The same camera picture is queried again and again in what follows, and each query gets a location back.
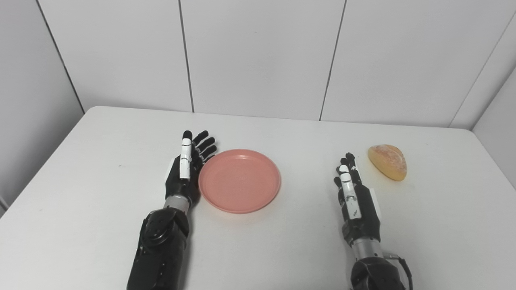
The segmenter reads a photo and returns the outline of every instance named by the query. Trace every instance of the bread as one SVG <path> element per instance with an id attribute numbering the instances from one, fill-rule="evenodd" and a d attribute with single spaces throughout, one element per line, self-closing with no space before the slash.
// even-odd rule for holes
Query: bread
<path id="1" fill-rule="evenodd" d="M 400 149 L 392 145 L 376 145 L 367 151 L 369 160 L 387 177 L 402 181 L 407 176 L 407 162 Z"/>

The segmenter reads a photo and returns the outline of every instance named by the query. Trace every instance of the robotic arm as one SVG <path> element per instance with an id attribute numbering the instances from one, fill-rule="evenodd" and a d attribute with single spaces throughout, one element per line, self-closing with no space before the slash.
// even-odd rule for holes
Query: robotic arm
<path id="1" fill-rule="evenodd" d="M 336 170 L 334 182 L 344 217 L 342 232 L 356 261 L 351 270 L 353 290 L 405 290 L 398 269 L 387 259 L 399 260 L 412 290 L 412 275 L 405 260 L 382 252 L 380 219 L 369 188 L 362 184 L 353 154 L 347 153 Z"/>
<path id="2" fill-rule="evenodd" d="M 143 220 L 127 290 L 176 290 L 190 232 L 188 210 L 199 202 L 199 172 L 217 151 L 208 131 L 183 134 L 181 155 L 165 181 L 165 205 Z"/>

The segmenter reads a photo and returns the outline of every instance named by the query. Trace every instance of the pink plate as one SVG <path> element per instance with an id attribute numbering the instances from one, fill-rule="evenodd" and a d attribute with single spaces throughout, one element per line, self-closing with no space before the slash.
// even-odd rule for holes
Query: pink plate
<path id="1" fill-rule="evenodd" d="M 262 153 L 233 149 L 215 155 L 202 168 L 199 189 L 214 207 L 228 213 L 257 211 L 280 189 L 276 165 Z"/>

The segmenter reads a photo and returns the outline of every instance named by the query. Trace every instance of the white tile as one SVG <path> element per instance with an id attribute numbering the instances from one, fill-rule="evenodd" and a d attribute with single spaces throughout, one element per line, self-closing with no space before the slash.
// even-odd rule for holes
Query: white tile
<path id="1" fill-rule="evenodd" d="M 318 120 L 344 1 L 182 1 L 196 112 Z"/>
<path id="2" fill-rule="evenodd" d="M 448 127 L 515 9 L 348 1 L 322 119 Z"/>
<path id="3" fill-rule="evenodd" d="M 177 1 L 40 3 L 86 110 L 191 111 Z"/>

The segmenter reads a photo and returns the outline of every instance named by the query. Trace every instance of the silver cylinder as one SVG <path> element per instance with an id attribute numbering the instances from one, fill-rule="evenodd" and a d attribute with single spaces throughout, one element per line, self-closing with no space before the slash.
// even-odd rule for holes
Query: silver cylinder
<path id="1" fill-rule="evenodd" d="M 163 205 L 163 208 L 165 207 L 174 207 L 182 211 L 183 213 L 188 213 L 188 208 L 190 208 L 190 203 L 188 202 L 188 199 L 183 196 L 170 196 L 167 197 L 165 200 L 165 205 Z"/>
<path id="2" fill-rule="evenodd" d="M 351 244 L 353 253 L 357 260 L 366 257 L 383 257 L 382 248 L 380 242 L 371 237 L 362 237 L 353 241 Z"/>

